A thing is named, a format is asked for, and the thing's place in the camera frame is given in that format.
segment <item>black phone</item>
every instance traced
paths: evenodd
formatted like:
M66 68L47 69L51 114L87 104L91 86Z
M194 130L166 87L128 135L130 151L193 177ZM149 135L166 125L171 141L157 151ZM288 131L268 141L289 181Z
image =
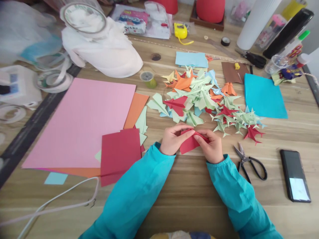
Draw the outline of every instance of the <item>black phone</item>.
M280 156L289 199L293 202L311 202L299 152L282 149Z

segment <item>wooden tray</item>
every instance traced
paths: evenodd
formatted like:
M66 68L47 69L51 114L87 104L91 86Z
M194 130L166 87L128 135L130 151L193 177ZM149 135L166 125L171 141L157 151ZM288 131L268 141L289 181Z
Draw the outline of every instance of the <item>wooden tray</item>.
M189 18L189 21L194 22L196 25L200 25L200 26L207 27L207 28L212 28L212 29L215 29L218 31L223 31L224 30L224 22L225 22L225 14L224 14L223 20L220 23L210 23L210 22L203 21L197 16L196 3L197 3L197 1L194 1L193 10L192 10L191 16Z

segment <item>person's right hand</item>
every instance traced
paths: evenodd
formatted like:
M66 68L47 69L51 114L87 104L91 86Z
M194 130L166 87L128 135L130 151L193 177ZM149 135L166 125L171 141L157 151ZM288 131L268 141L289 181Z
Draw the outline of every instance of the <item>person's right hand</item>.
M218 137L213 131L208 129L201 129L197 132L208 138L210 141L210 143L206 143L206 141L202 137L194 135L194 138L203 149L207 161L212 164L218 164L222 162L224 160L222 139Z

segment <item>person's left hand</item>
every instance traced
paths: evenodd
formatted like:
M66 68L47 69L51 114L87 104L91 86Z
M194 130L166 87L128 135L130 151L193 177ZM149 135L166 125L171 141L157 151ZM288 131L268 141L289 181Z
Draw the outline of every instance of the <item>person's left hand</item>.
M190 130L186 132L185 134L181 135L180 134L181 130L193 129L193 128L194 127L189 126L185 123L178 123L177 125L173 127L166 128L159 151L162 154L166 154L166 155L176 154L181 144L195 133L194 130Z

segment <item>green thread spool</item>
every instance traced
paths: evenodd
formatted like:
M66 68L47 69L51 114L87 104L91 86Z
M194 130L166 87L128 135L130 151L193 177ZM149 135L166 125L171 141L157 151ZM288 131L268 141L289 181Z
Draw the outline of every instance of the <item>green thread spool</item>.
M154 74L150 71L144 71L140 74L140 79L146 84L148 88L155 88L157 86L157 82L154 79Z

